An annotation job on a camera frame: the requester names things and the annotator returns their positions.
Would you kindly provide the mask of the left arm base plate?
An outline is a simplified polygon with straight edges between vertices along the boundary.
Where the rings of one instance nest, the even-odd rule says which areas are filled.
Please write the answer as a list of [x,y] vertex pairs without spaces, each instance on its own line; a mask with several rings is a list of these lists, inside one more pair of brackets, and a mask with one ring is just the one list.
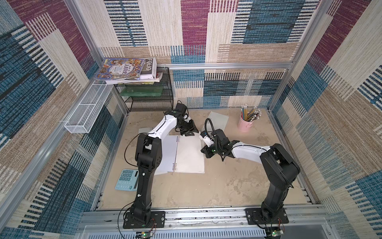
[[153,211],[146,220],[140,220],[130,212],[126,213],[123,221],[123,229],[155,229],[164,228],[166,219],[165,211]]

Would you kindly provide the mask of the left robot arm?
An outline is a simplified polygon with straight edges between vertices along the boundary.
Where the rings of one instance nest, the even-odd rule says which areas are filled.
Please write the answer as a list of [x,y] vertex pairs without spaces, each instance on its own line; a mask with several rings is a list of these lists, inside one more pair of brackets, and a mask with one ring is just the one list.
[[124,213],[123,228],[139,229],[155,226],[156,216],[152,216],[151,192],[154,173],[159,167],[162,155],[162,140],[173,129],[178,129],[182,136],[194,136],[198,133],[188,108],[182,102],[175,109],[164,112],[163,119],[148,133],[139,133],[135,153],[138,168],[138,187],[131,207]]

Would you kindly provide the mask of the white spiral notebook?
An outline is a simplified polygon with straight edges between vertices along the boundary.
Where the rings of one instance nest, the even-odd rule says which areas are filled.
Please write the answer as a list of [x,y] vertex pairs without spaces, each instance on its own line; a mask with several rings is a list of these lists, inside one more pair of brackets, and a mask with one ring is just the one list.
[[198,136],[168,135],[162,140],[162,161],[155,175],[169,172],[205,173],[205,157]]

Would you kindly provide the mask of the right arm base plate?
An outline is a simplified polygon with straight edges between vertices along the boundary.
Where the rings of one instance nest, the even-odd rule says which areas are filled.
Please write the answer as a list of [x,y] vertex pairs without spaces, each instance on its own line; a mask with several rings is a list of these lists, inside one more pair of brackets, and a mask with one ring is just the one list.
[[281,208],[277,213],[268,212],[266,209],[260,207],[246,208],[245,209],[246,219],[249,225],[270,225],[275,224],[288,224],[289,219],[287,217],[284,208]]

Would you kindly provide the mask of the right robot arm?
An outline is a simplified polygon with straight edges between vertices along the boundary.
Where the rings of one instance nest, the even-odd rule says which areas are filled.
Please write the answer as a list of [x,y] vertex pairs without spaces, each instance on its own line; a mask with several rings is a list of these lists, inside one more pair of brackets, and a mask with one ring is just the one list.
[[201,152],[206,158],[217,154],[221,160],[227,157],[243,158],[262,164],[270,186],[261,211],[251,217],[260,223],[271,223],[283,217],[284,200],[300,174],[300,167],[281,144],[257,146],[238,140],[230,141],[221,129],[211,133],[204,130],[200,138],[205,143]]

